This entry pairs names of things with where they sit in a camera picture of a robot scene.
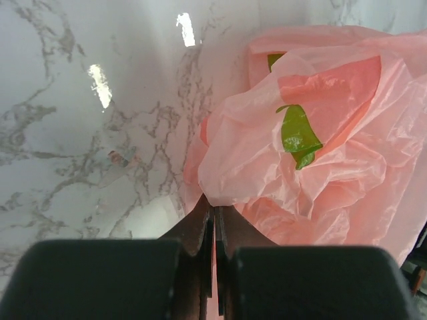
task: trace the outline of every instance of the marble surface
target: marble surface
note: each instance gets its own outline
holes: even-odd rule
[[[0,292],[36,241],[158,237],[183,216],[191,136],[248,88],[260,30],[426,17],[426,0],[0,0]]]

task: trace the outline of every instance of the green patch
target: green patch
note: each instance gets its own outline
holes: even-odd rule
[[[282,56],[284,53],[272,53],[271,55],[267,55],[268,61],[268,69],[272,72],[272,65]]]
[[[306,112],[300,105],[284,105],[276,113],[286,110],[282,124],[282,145],[292,154],[296,169],[300,170],[314,161],[314,153],[323,145],[308,122]]]

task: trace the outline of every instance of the crumpled plastic bag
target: crumpled plastic bag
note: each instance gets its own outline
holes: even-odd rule
[[[427,134],[426,57],[427,31],[284,27],[254,39],[250,89],[189,147],[187,210],[204,193],[280,245],[381,245],[403,262],[427,217],[398,211]],[[382,241],[406,217],[416,223],[399,244]]]

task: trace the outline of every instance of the plastic bag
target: plastic bag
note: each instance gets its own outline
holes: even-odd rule
[[[254,39],[251,89],[189,147],[187,210],[205,193],[280,245],[380,244],[402,262],[426,220],[397,210],[427,134],[426,54],[426,31],[289,27]],[[406,217],[416,223],[400,244],[382,241]]]

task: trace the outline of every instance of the marble tabletop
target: marble tabletop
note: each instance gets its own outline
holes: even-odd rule
[[[248,88],[260,30],[426,17],[426,0],[0,0],[0,292],[36,241],[158,237],[183,216],[189,141]]]

